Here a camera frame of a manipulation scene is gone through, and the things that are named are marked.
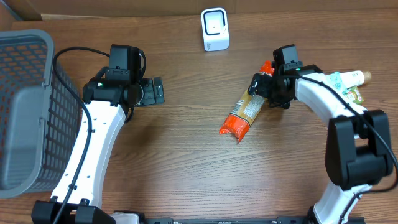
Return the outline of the orange cracker package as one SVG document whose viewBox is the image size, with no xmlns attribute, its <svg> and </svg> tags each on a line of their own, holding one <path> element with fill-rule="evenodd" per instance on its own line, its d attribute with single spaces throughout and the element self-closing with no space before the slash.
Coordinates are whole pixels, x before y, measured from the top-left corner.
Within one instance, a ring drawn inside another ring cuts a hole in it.
<svg viewBox="0 0 398 224">
<path fill-rule="evenodd" d="M 274 70 L 272 62 L 266 60 L 259 71 L 253 75 L 250 86 L 221 125 L 219 134 L 230 133 L 238 139 L 238 142 L 242 141 L 261 111 L 263 104 L 267 101 L 264 97 L 256 93 L 260 81 L 264 77 L 273 76 Z"/>
</svg>

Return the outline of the teal tissue pack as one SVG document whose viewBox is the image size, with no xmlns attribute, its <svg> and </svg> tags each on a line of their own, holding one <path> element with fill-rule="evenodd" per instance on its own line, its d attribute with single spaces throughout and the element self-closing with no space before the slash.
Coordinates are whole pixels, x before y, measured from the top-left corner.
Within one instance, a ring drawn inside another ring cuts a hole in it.
<svg viewBox="0 0 398 224">
<path fill-rule="evenodd" d="M 327 82 L 338 92 L 343 95 L 347 94 L 348 89 L 343 83 L 339 72 L 334 72 L 326 76 Z"/>
</svg>

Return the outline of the white cream tube gold cap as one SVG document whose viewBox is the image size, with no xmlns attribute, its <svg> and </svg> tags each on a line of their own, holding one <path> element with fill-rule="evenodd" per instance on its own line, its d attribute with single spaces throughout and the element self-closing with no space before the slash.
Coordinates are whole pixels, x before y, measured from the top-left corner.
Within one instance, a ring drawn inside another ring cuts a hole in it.
<svg viewBox="0 0 398 224">
<path fill-rule="evenodd" d="M 369 71 L 355 70 L 351 72 L 340 73 L 340 78 L 345 87 L 351 88 L 354 86 L 367 84 L 371 80 L 372 75 Z"/>
</svg>

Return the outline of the green yellow drink pouch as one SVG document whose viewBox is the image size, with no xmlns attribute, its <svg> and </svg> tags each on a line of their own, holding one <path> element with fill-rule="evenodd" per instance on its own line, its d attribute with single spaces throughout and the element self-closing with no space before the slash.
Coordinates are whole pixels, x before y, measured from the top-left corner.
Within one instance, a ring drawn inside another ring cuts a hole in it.
<svg viewBox="0 0 398 224">
<path fill-rule="evenodd" d="M 364 98 L 362 97 L 362 95 L 359 92 L 358 87 L 353 86 L 349 89 L 347 89 L 343 95 L 350 101 L 352 101 L 353 103 L 356 103 L 357 105 L 361 105 L 364 102 Z"/>
</svg>

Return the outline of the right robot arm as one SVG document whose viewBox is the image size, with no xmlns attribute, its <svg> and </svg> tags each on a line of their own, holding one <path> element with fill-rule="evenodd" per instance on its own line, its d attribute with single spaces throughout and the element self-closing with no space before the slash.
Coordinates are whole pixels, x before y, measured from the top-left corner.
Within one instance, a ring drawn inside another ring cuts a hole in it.
<svg viewBox="0 0 398 224">
<path fill-rule="evenodd" d="M 273 57 L 273 75 L 255 74 L 249 94 L 263 96 L 270 108 L 287 109 L 291 101 L 301 101 L 328 126 L 325 168 L 330 181 L 302 221 L 348 223 L 361 197 L 381 193 L 374 186 L 397 172 L 387 114 L 351 103 L 320 68 L 299 60 L 294 44 L 274 50 Z"/>
</svg>

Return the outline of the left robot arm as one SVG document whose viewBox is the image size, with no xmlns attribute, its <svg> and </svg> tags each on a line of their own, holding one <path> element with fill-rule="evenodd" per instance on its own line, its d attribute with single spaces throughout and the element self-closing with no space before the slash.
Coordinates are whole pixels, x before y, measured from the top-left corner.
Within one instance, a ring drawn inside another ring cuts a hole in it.
<svg viewBox="0 0 398 224">
<path fill-rule="evenodd" d="M 144 78 L 146 56 L 137 47 L 113 44 L 107 57 L 109 65 L 89 80 L 77 98 L 83 110 L 78 136 L 51 199 L 34 204 L 34 223 L 145 222 L 138 212 L 104 212 L 103 184 L 116 137 L 134 109 L 164 103 L 162 79 Z"/>
</svg>

